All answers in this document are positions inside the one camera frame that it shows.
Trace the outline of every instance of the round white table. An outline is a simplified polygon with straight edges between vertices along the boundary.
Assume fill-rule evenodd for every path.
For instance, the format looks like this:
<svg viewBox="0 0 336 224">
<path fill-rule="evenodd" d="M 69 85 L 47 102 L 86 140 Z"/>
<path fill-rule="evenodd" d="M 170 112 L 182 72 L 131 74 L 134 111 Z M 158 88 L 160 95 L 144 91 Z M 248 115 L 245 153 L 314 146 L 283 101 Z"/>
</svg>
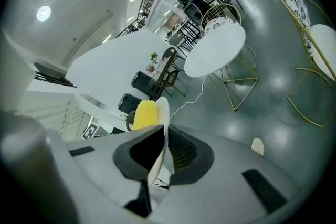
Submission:
<svg viewBox="0 0 336 224">
<path fill-rule="evenodd" d="M 248 65 L 245 64 L 242 59 L 237 57 L 244 48 L 245 39 L 245 30 L 239 23 L 221 25 L 209 32 L 196 44 L 195 48 L 193 48 L 193 50 L 188 54 L 184 65 L 184 71 L 190 77 L 197 78 L 209 75 L 208 77 L 217 86 L 214 80 L 210 77 L 210 74 L 212 74 L 221 82 L 223 82 L 226 93 L 229 97 L 229 104 L 234 111 L 238 109 L 238 107 L 249 95 L 250 91 L 258 81 L 256 75 L 248 68 Z M 230 80 L 224 80 L 223 73 L 222 79 L 213 74 L 217 70 L 222 71 L 222 67 L 229 65 L 235 58 L 238 58 L 239 62 L 246 68 L 247 71 L 252 74 L 252 77 L 239 79 L 232 77 Z M 235 81 L 239 80 L 254 80 L 254 84 L 242 99 L 242 101 L 236 105 Z M 234 102 L 232 102 L 231 97 L 227 91 L 227 82 L 231 82 L 234 85 Z"/>
</svg>

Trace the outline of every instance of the floral patterned cushion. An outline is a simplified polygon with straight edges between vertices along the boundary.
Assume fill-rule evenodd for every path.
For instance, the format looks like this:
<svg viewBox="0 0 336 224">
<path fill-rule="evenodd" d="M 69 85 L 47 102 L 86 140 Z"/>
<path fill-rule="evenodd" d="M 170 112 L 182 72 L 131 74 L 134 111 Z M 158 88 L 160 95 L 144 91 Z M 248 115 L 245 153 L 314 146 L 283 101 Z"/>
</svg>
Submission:
<svg viewBox="0 0 336 224">
<path fill-rule="evenodd" d="M 210 33 L 213 29 L 216 29 L 217 27 L 221 25 L 227 25 L 227 24 L 233 24 L 233 21 L 227 17 L 218 17 L 218 18 L 212 19 L 205 27 L 204 36 Z"/>
<path fill-rule="evenodd" d="M 303 2 L 303 0 L 285 0 L 287 6 L 290 10 L 296 15 L 299 21 L 304 25 L 307 31 L 311 28 L 311 21 L 309 18 L 308 10 Z M 308 36 L 302 32 L 302 36 L 304 39 L 305 46 L 307 48 L 308 54 L 312 53 L 312 43 Z"/>
</svg>

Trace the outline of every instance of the gray floor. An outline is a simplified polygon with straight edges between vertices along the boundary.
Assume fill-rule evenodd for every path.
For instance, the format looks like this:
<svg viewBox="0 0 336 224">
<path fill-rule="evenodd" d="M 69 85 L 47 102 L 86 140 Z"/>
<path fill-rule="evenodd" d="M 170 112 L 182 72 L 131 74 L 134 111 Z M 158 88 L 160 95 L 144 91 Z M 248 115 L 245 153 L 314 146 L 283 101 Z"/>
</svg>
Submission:
<svg viewBox="0 0 336 224">
<path fill-rule="evenodd" d="M 220 135 L 250 147 L 259 137 L 265 145 L 264 157 L 280 167 L 300 187 L 307 186 L 320 175 L 334 147 L 335 117 L 324 128 L 305 121 L 290 105 L 286 94 L 302 76 L 295 71 L 304 48 L 289 14 L 280 0 L 239 0 L 244 10 L 242 26 L 246 44 L 258 57 L 259 81 L 237 112 L 209 78 L 204 94 L 196 104 L 188 104 L 174 115 L 171 123 L 202 130 L 209 135 Z M 327 24 L 316 9 L 307 5 L 313 24 Z M 168 89 L 171 113 L 192 102 L 201 92 L 204 78 L 194 79 L 181 73 L 177 87 L 186 94 Z M 293 99 L 317 121 L 323 121 L 335 105 L 335 91 L 318 76 L 310 75 Z"/>
</svg>

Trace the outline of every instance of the white cable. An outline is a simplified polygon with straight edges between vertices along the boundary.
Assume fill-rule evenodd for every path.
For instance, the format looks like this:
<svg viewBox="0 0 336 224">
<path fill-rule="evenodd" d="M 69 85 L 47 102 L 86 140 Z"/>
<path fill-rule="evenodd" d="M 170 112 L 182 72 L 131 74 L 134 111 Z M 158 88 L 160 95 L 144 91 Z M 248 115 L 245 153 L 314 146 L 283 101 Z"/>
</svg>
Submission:
<svg viewBox="0 0 336 224">
<path fill-rule="evenodd" d="M 176 112 L 173 113 L 173 114 L 170 116 L 169 119 L 171 119 L 172 116 L 175 115 L 180 109 L 184 108 L 184 106 L 185 106 L 186 104 L 194 104 L 194 103 L 196 103 L 196 102 L 198 101 L 199 97 L 200 97 L 200 96 L 203 94 L 203 92 L 204 92 L 204 90 L 203 90 L 203 85 L 204 85 L 205 80 L 206 80 L 207 77 L 208 77 L 208 76 L 205 76 L 205 78 L 204 78 L 204 81 L 203 81 L 203 83 L 202 83 L 202 92 L 201 92 L 200 95 L 196 98 L 196 100 L 195 100 L 194 102 L 186 102 L 186 103 L 184 103 L 184 105 L 183 105 L 182 107 L 178 108 L 178 109 L 176 110 Z"/>
</svg>

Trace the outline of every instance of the yellow object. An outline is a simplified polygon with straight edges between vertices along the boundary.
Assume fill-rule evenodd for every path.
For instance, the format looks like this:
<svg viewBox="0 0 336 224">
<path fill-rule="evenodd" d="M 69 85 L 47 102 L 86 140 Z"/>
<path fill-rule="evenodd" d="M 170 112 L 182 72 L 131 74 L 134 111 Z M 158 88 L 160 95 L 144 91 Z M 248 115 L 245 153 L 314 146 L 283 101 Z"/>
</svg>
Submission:
<svg viewBox="0 0 336 224">
<path fill-rule="evenodd" d="M 135 112 L 133 130 L 158 125 L 157 109 L 154 101 L 143 100 Z"/>
</svg>

